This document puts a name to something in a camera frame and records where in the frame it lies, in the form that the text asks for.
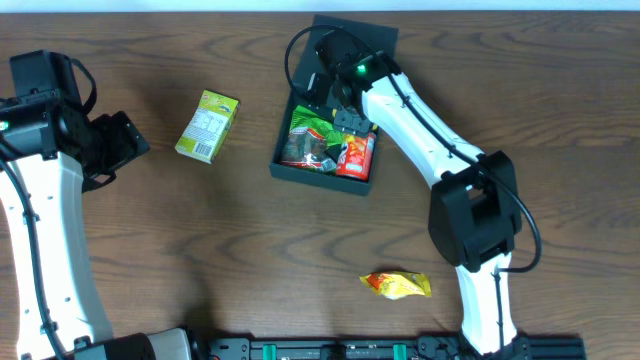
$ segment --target green juice box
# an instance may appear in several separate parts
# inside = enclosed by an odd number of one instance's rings
[[[196,113],[176,144],[176,151],[211,164],[231,128],[238,107],[238,100],[205,90]]]

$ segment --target black tray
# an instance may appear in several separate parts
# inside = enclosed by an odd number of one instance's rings
[[[342,26],[346,30],[349,30],[350,32],[354,33],[362,40],[367,42],[374,50],[382,50],[391,57],[393,57],[395,54],[396,43],[398,41],[398,29],[343,20],[323,15],[316,15],[313,19],[313,24]],[[307,45],[305,46],[304,52],[302,53],[298,68],[293,75],[294,83],[306,86],[309,83],[309,79],[311,78],[311,75],[313,73],[323,71],[322,65],[320,64],[320,61],[316,56],[315,49],[313,48],[314,44],[318,42],[318,40],[320,40],[322,35],[322,30],[311,32],[309,40],[307,41]],[[380,142],[381,132],[377,134],[378,137],[376,139],[376,146],[373,149],[373,159],[371,163],[371,170],[369,172],[369,181],[360,181],[357,179],[349,179],[335,175],[326,175],[304,169],[280,165],[280,154],[282,153],[282,148],[287,142],[287,138],[289,136],[291,115],[293,114],[293,110],[297,105],[298,104],[295,100],[295,97],[293,93],[291,93],[289,95],[289,101],[287,102],[287,107],[284,112],[282,127],[280,128],[280,134],[278,135],[278,142],[276,143],[276,148],[273,153],[273,160],[271,161],[271,164],[269,164],[271,176],[273,176],[274,178],[295,181],[332,190],[344,191],[357,195],[367,195],[369,193],[369,190],[371,190],[371,182],[378,158],[377,148]],[[328,105],[333,107],[337,105],[337,101],[331,95],[328,101]]]

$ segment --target crumpled wrapper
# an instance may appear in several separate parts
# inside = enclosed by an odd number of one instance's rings
[[[431,283],[425,274],[390,271],[360,277],[360,281],[376,295],[397,300],[408,295],[431,297]]]

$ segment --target wooden table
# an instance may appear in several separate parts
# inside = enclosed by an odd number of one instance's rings
[[[640,15],[338,16],[399,27],[397,60],[427,103],[461,136],[514,161],[544,238],[539,268],[509,279],[517,327],[580,334],[592,359],[637,359]],[[83,196],[93,271],[117,336],[184,323],[209,337],[460,329],[454,269],[426,228],[429,189],[389,137],[368,197],[269,175],[289,92],[284,50],[311,21],[312,14],[0,16],[2,96],[13,95],[10,56],[62,52],[98,82],[93,115],[124,110],[151,143],[114,184]],[[213,165],[173,149],[203,89],[242,102]],[[514,265],[532,251],[525,228]],[[375,297],[358,275],[381,268],[429,274],[433,297]],[[11,359],[18,293],[5,221],[0,284],[0,356]]]

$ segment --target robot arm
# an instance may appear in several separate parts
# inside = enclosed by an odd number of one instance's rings
[[[31,155],[9,166],[31,195],[38,215],[36,230],[46,303],[62,347],[74,349],[74,340],[88,337],[92,343],[113,337],[96,290],[82,219],[82,167],[75,159],[58,153],[52,160]],[[17,355],[22,359],[52,357],[34,290],[29,235],[23,208],[7,174],[0,176],[0,197],[11,231],[11,244],[20,294],[20,331]]]
[[[507,276],[498,277],[497,283],[494,275],[509,267],[513,237],[522,225],[520,209],[480,168],[500,176],[515,194],[513,165],[502,152],[487,156],[458,136],[420,99],[392,59],[382,52],[374,56],[371,49],[363,51],[358,41],[339,30],[329,31],[315,45],[328,74],[314,74],[307,94],[316,97],[311,102],[317,105],[318,99],[322,103],[328,97],[328,90],[317,89],[331,87],[342,105],[334,127],[363,134],[377,124],[418,168],[432,189],[431,238],[456,267],[464,308],[462,333],[477,354],[498,352],[515,338],[516,328]],[[470,198],[472,188],[482,190],[482,195]]]
[[[84,105],[72,64],[93,85]],[[112,339],[87,251],[82,193],[113,181],[149,145],[123,112],[88,120],[95,83],[78,61],[37,51],[11,58],[11,70],[17,96],[0,104],[0,198],[20,295],[17,357],[191,359],[182,329]]]
[[[405,74],[392,76],[423,118],[455,144],[459,151],[473,159],[483,154],[444,124],[418,97]],[[441,181],[444,173],[458,174],[469,168],[469,164],[453,156],[425,129],[404,105],[387,77],[375,81],[371,89],[362,94],[362,104],[365,116],[393,138],[418,168],[430,188]],[[500,281],[502,330],[498,326],[498,299],[493,277],[497,268],[508,268],[510,260],[511,254],[500,253],[482,263],[475,272],[469,271],[464,265],[456,266],[464,309],[462,333],[479,354],[500,350],[500,331],[503,331],[504,345],[508,345],[516,336],[509,310],[507,276],[502,275]]]

